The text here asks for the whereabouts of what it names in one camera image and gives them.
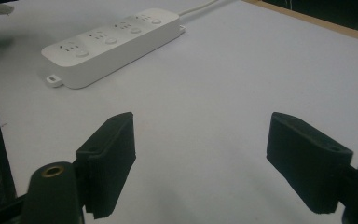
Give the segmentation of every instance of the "power strip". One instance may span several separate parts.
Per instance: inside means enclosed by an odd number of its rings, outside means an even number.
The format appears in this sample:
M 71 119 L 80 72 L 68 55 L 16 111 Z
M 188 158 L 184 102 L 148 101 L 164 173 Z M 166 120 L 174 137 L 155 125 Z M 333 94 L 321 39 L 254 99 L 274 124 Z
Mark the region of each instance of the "power strip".
M 51 87 L 80 89 L 115 72 L 185 31 L 179 15 L 150 8 L 113 25 L 99 27 L 42 49 Z

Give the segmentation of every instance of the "power outlet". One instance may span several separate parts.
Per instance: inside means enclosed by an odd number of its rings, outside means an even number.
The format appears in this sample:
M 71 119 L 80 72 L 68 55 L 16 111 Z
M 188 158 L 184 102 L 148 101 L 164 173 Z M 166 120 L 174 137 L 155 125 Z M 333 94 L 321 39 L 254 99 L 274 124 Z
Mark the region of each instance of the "power outlet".
M 80 89 L 109 75 L 184 32 L 179 15 L 151 8 L 42 49 L 49 86 Z

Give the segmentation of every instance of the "brass screw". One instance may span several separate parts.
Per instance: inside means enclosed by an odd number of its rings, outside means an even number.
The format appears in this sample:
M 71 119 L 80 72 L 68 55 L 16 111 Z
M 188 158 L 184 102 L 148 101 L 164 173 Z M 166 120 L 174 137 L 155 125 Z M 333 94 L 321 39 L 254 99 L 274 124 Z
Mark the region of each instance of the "brass screw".
M 45 178 L 50 178 L 62 174 L 63 170 L 64 170 L 63 166 L 60 165 L 50 166 L 49 168 L 46 168 L 46 170 L 42 172 L 42 176 Z

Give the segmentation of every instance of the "table surface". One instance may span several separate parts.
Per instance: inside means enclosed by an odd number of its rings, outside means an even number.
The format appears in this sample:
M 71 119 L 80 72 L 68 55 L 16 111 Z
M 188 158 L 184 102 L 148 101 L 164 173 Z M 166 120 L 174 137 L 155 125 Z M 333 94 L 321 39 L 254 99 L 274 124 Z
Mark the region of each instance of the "table surface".
M 40 51 L 151 7 L 203 0 L 31 1 L 0 16 L 0 123 L 19 195 L 103 122 L 134 114 L 137 161 L 114 214 L 87 223 L 340 223 L 315 215 L 266 160 L 272 112 L 354 151 L 358 39 L 240 1 L 181 18 L 186 32 L 81 90 L 49 88 Z

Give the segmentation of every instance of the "round switch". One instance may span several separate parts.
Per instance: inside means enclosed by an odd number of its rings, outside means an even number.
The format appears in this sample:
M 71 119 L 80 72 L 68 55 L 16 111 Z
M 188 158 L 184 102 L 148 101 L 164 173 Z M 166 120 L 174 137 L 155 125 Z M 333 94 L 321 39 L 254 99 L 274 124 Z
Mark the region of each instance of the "round switch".
M 131 29 L 131 33 L 132 34 L 139 34 L 139 33 L 141 33 L 142 31 L 141 31 L 141 29 L 139 29 L 139 28 L 132 28 Z
M 86 49 L 80 49 L 76 52 L 76 57 L 77 58 L 84 58 L 86 56 L 88 56 L 90 53 L 88 50 Z
M 117 43 L 117 39 L 116 39 L 116 38 L 113 38 L 113 37 L 107 38 L 107 39 L 105 40 L 105 44 L 111 45 L 111 44 L 116 44 L 116 43 Z
M 152 20 L 152 23 L 153 23 L 153 24 L 160 24 L 160 23 L 161 23 L 161 20 L 159 20 L 159 19 L 153 19 L 153 20 Z

